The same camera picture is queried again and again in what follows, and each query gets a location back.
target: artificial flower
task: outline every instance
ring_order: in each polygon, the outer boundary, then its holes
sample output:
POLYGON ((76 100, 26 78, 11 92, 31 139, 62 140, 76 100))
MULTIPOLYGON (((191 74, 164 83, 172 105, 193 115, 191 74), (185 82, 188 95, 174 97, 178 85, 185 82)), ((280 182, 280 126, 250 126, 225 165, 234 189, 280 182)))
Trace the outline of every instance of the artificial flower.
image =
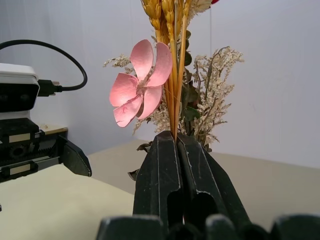
POLYGON ((138 119, 144 119, 154 112, 162 99, 162 85, 172 70, 172 56, 167 45, 156 44, 156 61, 153 73, 149 76, 154 61, 151 43, 145 39, 132 49, 130 61, 136 77, 119 73, 111 88, 109 100, 117 107, 113 110, 116 123, 126 127, 143 108, 138 119))

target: table surface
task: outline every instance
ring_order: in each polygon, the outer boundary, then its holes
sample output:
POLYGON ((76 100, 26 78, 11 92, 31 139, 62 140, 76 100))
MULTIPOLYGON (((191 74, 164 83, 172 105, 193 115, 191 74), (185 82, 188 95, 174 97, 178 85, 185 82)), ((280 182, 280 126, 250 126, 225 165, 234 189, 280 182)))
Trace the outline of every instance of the table surface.
MULTIPOLYGON (((88 156, 92 177, 135 193, 128 172, 140 168, 146 153, 136 151, 145 143, 134 140, 88 156)), ((320 169, 273 161, 212 153, 228 173, 250 219, 267 230, 276 216, 320 213, 320 169)))

